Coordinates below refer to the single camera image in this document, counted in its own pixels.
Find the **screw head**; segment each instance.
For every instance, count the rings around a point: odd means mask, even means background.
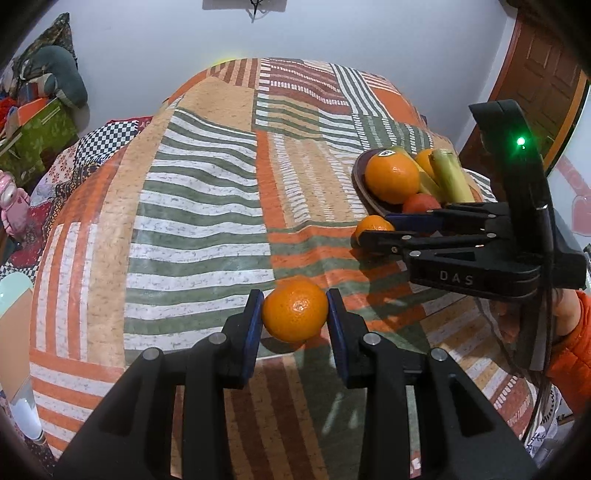
[[[380,337],[377,333],[369,332],[363,336],[363,341],[368,345],[377,345],[382,341],[382,337]]]
[[[223,342],[226,341],[226,339],[228,337],[226,337],[225,333],[216,332],[216,333],[212,333],[208,338],[209,338],[210,343],[212,343],[214,345],[221,345]]]
[[[156,360],[160,356],[160,350],[150,347],[142,352],[142,356],[145,360]]]
[[[443,362],[447,359],[448,354],[443,348],[434,348],[431,350],[431,357],[438,362]]]

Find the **person's hand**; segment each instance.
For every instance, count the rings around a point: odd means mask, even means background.
[[[519,335],[519,305],[491,302],[499,330],[506,343],[514,343]],[[555,288],[552,291],[552,314],[556,317],[556,336],[563,337],[572,332],[581,318],[581,304],[574,290]]]

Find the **banana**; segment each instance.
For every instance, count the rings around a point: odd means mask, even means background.
[[[437,184],[450,203],[472,203],[474,197],[454,152],[438,148],[429,155]]]
[[[435,181],[426,171],[423,170],[423,168],[418,163],[415,162],[415,165],[418,168],[418,175],[421,180],[421,186],[418,188],[418,191],[420,193],[428,193],[432,197],[435,197],[439,203],[445,202],[445,195],[443,194],[443,191],[439,185],[435,183]]]
[[[406,155],[408,158],[414,159],[410,156],[410,154],[403,148],[403,147],[390,147],[390,150],[395,151],[396,153],[401,153]],[[435,199],[439,203],[443,203],[446,201],[445,195],[443,194],[439,185],[435,183],[435,181],[429,176],[429,174],[417,163],[414,163],[418,168],[419,178],[421,180],[421,186],[419,187],[418,191],[420,193],[427,193]]]

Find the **orange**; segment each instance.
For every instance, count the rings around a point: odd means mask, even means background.
[[[418,168],[411,158],[393,150],[382,150],[369,159],[365,184],[377,198],[404,203],[421,186]]]
[[[320,332],[329,314],[322,289],[305,277],[281,283],[262,305],[262,322],[273,337],[300,343]]]
[[[394,226],[379,215],[369,215],[357,224],[354,233],[357,243],[359,243],[359,235],[364,230],[388,230],[392,232],[394,231]]]
[[[429,160],[429,155],[433,153],[434,148],[426,148],[425,150],[421,150],[417,153],[417,156],[414,157],[414,161],[417,162],[421,168],[427,172],[433,181],[437,182],[435,178],[435,172],[433,171],[433,167],[431,166],[431,161]]]
[[[428,193],[415,193],[402,204],[403,213],[425,213],[427,210],[441,208],[437,199]]]

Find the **checkered fabric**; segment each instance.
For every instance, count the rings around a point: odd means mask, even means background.
[[[29,267],[15,267],[9,261],[7,263],[5,263],[4,265],[0,265],[0,278],[4,278],[7,275],[10,275],[11,273],[14,273],[14,272],[20,272],[20,273],[24,273],[27,277],[29,277],[31,282],[34,284],[35,278],[37,276],[37,271],[39,270],[39,264],[41,263],[42,256],[43,256],[43,253],[41,253],[41,255],[39,255],[39,258],[37,259],[35,264],[31,265]]]
[[[80,140],[76,160],[84,164],[111,157],[138,134],[137,120],[113,122],[98,128]]]

